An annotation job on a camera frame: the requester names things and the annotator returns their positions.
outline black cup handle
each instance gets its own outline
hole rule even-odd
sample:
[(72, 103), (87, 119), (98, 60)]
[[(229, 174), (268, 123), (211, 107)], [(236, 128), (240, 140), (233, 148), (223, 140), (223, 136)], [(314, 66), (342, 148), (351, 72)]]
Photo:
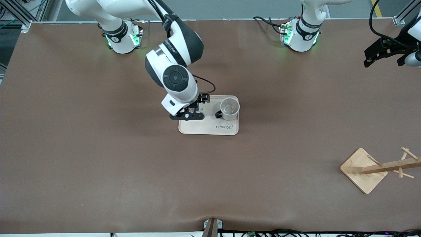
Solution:
[(220, 119), (222, 118), (222, 111), (218, 111), (215, 113), (215, 118)]

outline wire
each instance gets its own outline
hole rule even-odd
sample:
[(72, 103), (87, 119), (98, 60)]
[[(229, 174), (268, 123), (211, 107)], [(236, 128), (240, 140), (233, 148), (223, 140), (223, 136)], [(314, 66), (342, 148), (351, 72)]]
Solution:
[(212, 93), (212, 92), (216, 91), (216, 86), (215, 86), (215, 84), (213, 84), (211, 81), (206, 80), (206, 79), (204, 79), (204, 78), (202, 78), (202, 77), (196, 76), (195, 74), (192, 74), (192, 75), (193, 75), (194, 77), (196, 77), (196, 78), (199, 78), (200, 80), (204, 80), (204, 81), (208, 82), (209, 84), (211, 84), (211, 85), (213, 86), (213, 90), (208, 91), (208, 92), (200, 92), (200, 94), (210, 94), (210, 93)]
[(3, 13), (3, 15), (0, 16), (0, 19), (2, 19), (4, 17), (4, 15), (6, 14), (6, 12), (7, 12), (6, 11), (6, 8), (3, 8), (2, 6), (0, 6), (0, 15)]
[[(148, 2), (152, 5), (152, 7), (154, 8), (154, 10), (158, 13), (159, 18), (161, 18), (161, 21), (164, 22), (165, 18), (162, 15), (162, 12), (159, 10), (159, 8), (157, 7), (157, 5), (155, 4), (154, 0), (148, 0)], [(170, 31), (167, 31), (167, 38), (171, 37)]]
[(273, 23), (271, 23), (272, 21), (267, 21), (266, 19), (264, 19), (263, 17), (260, 17), (260, 16), (255, 16), (255, 17), (253, 17), (253, 19), (260, 19), (260, 20), (262, 20), (264, 23), (266, 23), (266, 24), (269, 24), (269, 25), (273, 25), (273, 26), (277, 26), (277, 27), (280, 27), (281, 25), (278, 25), (278, 24), (273, 24)]
[(39, 7), (39, 6), (41, 6), (42, 4), (44, 4), (44, 3), (45, 3), (45, 1), (47, 1), (47, 0), (42, 0), (40, 4), (36, 5), (34, 8), (32, 8), (32, 9), (31, 9), (31, 10), (29, 10), (29, 11), (33, 11), (33, 10), (35, 10), (37, 7)]
[[(232, 233), (235, 236), (235, 233), (243, 233), (242, 237), (247, 236), (247, 233), (250, 231), (236, 231), (236, 230), (227, 230), (227, 229), (220, 229), (218, 230), (218, 233)], [(309, 237), (307, 233), (296, 231), (292, 229), (275, 229), (272, 231), (258, 231), (254, 232), (256, 236), (263, 234), (265, 237), (267, 237), (267, 234), (271, 237), (286, 237), (288, 235), (294, 236), (294, 237)], [(384, 237), (387, 236), (393, 236), (393, 237), (410, 237), (410, 236), (418, 236), (421, 237), (421, 229), (409, 229), (404, 232), (393, 232), (393, 231), (378, 231), (378, 232), (335, 232), (335, 234), (338, 233), (338, 235), (332, 235), (332, 232), (312, 232), (312, 234), (315, 234), (315, 237), (320, 237), (321, 234), (329, 234), (329, 236), (332, 237), (372, 237), (375, 234), (381, 234)]]
[(10, 24), (14, 23), (15, 21), (16, 21), (16, 19), (14, 19), (13, 21), (10, 21), (10, 22), (8, 22), (8, 23), (6, 23), (6, 24), (1, 25), (1, 26), (0, 26), (0, 29), (2, 29), (3, 27), (6, 27), (6, 26), (8, 26), (8, 25), (10, 25)]
[(403, 44), (403, 43), (401, 43), (401, 42), (399, 42), (399, 41), (395, 40), (394, 38), (392, 38), (392, 37), (390, 37), (390, 36), (383, 35), (383, 34), (381, 34), (381, 33), (379, 33), (379, 32), (377, 32), (377, 31), (375, 31), (375, 30), (374, 30), (374, 28), (373, 28), (373, 13), (374, 13), (374, 8), (376, 8), (376, 6), (377, 6), (377, 4), (378, 4), (378, 2), (379, 2), (379, 1), (380, 1), (380, 0), (376, 0), (376, 2), (373, 4), (373, 7), (371, 8), (370, 18), (369, 18), (369, 20), (368, 20), (368, 23), (369, 23), (369, 25), (370, 25), (370, 30), (371, 30), (374, 34), (376, 34), (376, 35), (378, 35), (378, 36), (380, 36), (380, 37), (386, 38), (386, 39), (388, 39), (388, 40), (390, 40), (390, 41), (393, 41), (393, 42), (395, 42), (395, 43), (399, 44), (400, 46), (402, 46), (402, 47), (404, 47), (404, 48), (412, 48), (412, 47), (410, 47), (410, 46), (408, 46), (408, 45), (406, 45), (406, 44)]
[(276, 33), (278, 33), (278, 34), (281, 34), (281, 35), (286, 35), (285, 33), (283, 33), (283, 32), (279, 32), (275, 27), (280, 27), (281, 25), (280, 24), (274, 24), (273, 22), (272, 22), (272, 20), (270, 19), (270, 17), (269, 17), (269, 21), (267, 21), (267, 20), (265, 20), (263, 17), (260, 17), (260, 16), (255, 16), (255, 17), (253, 17), (253, 19), (260, 19), (260, 20), (262, 20), (264, 23), (266, 23), (266, 24), (269, 24), (269, 25), (271, 25), (272, 26), (272, 28), (273, 28), (273, 30), (276, 32)]

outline metal frame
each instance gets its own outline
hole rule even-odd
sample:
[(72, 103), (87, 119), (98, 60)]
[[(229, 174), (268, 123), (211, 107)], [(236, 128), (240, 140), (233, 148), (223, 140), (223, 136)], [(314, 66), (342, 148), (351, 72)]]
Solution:
[(25, 27), (29, 27), (31, 21), (37, 21), (35, 16), (16, 0), (0, 0), (0, 4)]
[(3, 78), (4, 78), (3, 72), (6, 72), (6, 69), (7, 69), (7, 67), (3, 63), (0, 62), (0, 84), (3, 81)]
[[(392, 17), (373, 17), (373, 19), (391, 19)], [(360, 18), (326, 18), (326, 20), (366, 20), (368, 17)], [(272, 21), (280, 20), (290, 20), (287, 18), (271, 18)], [(196, 22), (196, 21), (256, 21), (251, 18), (223, 18), (223, 19), (211, 19), (211, 20), (195, 20), (195, 19), (182, 19), (184, 22)], [(161, 20), (139, 20), (135, 21), (139, 23), (162, 23)], [(96, 21), (82, 21), (82, 22), (37, 22), (38, 24), (56, 24), (56, 25), (66, 25), (66, 24), (98, 24)]]
[(418, 5), (421, 4), (421, 0), (412, 0), (410, 1), (403, 9), (398, 13), (397, 16), (393, 17), (393, 22), (395, 25), (405, 25), (405, 17), (408, 16)]
[(6, 28), (18, 28), (22, 25), (23, 29), (29, 29), (31, 22), (39, 22), (42, 20), (49, 2), (50, 0), (46, 0), (43, 4), (38, 6), (38, 12), (34, 16), (29, 12), (29, 9), (26, 9), (26, 7), (17, 0), (0, 0), (0, 5), (17, 20), (16, 23), (12, 23), (11, 21), (2, 22), (8, 24)]

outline gray floor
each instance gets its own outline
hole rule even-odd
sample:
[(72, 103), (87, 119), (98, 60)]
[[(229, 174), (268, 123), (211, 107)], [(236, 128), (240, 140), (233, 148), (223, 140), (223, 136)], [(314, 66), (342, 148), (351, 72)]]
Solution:
[[(392, 17), (403, 9), (410, 0), (381, 0), (383, 17)], [(298, 0), (165, 0), (165, 3), (182, 19), (249, 19), (287, 18), (301, 12)], [(367, 18), (372, 7), (371, 0), (353, 0), (345, 5), (329, 6), (332, 18)], [(53, 0), (47, 9), (49, 20), (63, 22), (92, 21), (74, 15), (64, 0)], [(137, 19), (154, 20), (154, 16), (139, 16)], [(0, 62), (7, 65), (19, 36), (17, 29), (0, 29)]]

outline mug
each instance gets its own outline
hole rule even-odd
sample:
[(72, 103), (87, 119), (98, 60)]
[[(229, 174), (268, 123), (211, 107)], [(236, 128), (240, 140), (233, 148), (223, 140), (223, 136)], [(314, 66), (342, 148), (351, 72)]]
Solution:
[(240, 103), (234, 98), (225, 98), (221, 101), (221, 110), (215, 113), (217, 119), (234, 120), (238, 116)]

